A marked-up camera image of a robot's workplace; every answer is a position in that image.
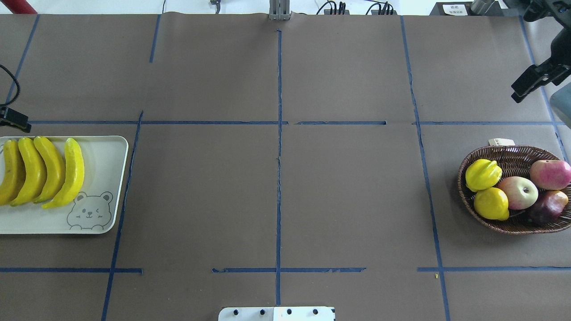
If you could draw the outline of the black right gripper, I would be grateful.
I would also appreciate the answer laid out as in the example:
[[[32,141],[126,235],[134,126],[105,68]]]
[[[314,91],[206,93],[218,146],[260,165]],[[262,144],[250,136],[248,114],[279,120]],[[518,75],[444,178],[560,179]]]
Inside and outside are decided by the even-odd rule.
[[[550,45],[550,57],[540,65],[531,65],[511,85],[511,98],[520,103],[541,86],[560,85],[571,73],[571,33],[563,28]]]

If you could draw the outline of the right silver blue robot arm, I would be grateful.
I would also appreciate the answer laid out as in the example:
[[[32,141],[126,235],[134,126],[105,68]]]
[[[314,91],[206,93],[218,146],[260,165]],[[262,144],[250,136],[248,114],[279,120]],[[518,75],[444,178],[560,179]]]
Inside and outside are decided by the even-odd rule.
[[[571,73],[571,33],[563,28],[553,39],[550,45],[550,57],[540,65],[530,65],[512,83],[512,99],[520,103],[530,93],[541,86],[552,83],[560,85]],[[553,112],[569,128],[571,124],[571,98],[570,84],[555,92],[549,99]]]

